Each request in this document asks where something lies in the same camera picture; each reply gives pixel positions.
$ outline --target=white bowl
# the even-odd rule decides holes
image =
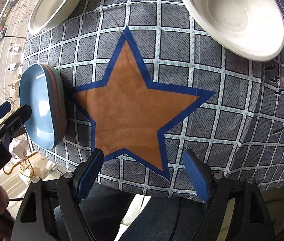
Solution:
[[[37,34],[43,28],[61,24],[74,11],[80,0],[38,0],[28,23],[30,34]]]
[[[198,24],[234,53],[257,61],[277,56],[284,22],[274,0],[183,0]]]

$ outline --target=orange star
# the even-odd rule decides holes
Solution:
[[[104,160],[126,153],[168,178],[166,151],[161,153],[160,146],[164,133],[199,106],[195,104],[203,95],[199,91],[207,94],[200,104],[214,93],[194,88],[189,88],[193,94],[176,92],[185,87],[153,83],[143,60],[144,69],[139,68],[137,62],[142,58],[139,53],[133,55],[138,51],[127,32],[120,38],[103,80],[74,88],[73,97],[93,123],[92,148],[100,148]],[[156,85],[168,86],[171,91]]]

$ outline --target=stack of plates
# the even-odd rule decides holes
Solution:
[[[64,137],[67,120],[63,83],[58,71],[35,63],[23,73],[19,86],[21,106],[28,104],[32,116],[25,123],[31,140],[43,149],[52,149]]]

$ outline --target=road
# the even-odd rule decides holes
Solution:
[[[5,36],[26,36],[28,20],[36,2],[37,0],[19,0],[17,2],[7,16],[5,23],[7,31]],[[0,41],[0,104],[5,101],[5,98],[13,96],[13,89],[7,85],[16,81],[19,68],[7,70],[7,65],[16,62],[22,63],[21,54],[24,51],[24,42],[25,38],[9,37],[4,37]],[[10,52],[11,44],[19,45],[19,52]]]

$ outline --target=blue bowl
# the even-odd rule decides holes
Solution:
[[[44,149],[56,145],[57,132],[52,113],[51,88],[48,86],[47,74],[38,63],[26,69],[19,84],[20,105],[28,104],[32,108],[31,118],[24,124],[31,140]]]
[[[58,119],[56,117],[56,113],[55,113],[54,108],[53,108],[54,104],[52,102],[52,98],[56,97],[56,95],[55,95],[55,93],[53,93],[53,86],[52,86],[52,81],[51,81],[50,75],[48,74],[48,72],[45,68],[43,68],[42,66],[41,66],[41,68],[44,71],[44,74],[45,74],[45,77],[46,77],[47,88],[48,88],[48,90],[47,90],[48,91],[48,98],[50,100],[51,115],[52,115],[52,120],[53,120],[53,128],[57,128],[56,123],[58,122]],[[57,142],[58,136],[59,136],[58,133],[57,133],[57,129],[55,131],[56,131],[56,133],[54,134],[54,140],[55,140],[55,143],[59,143],[59,142]]]

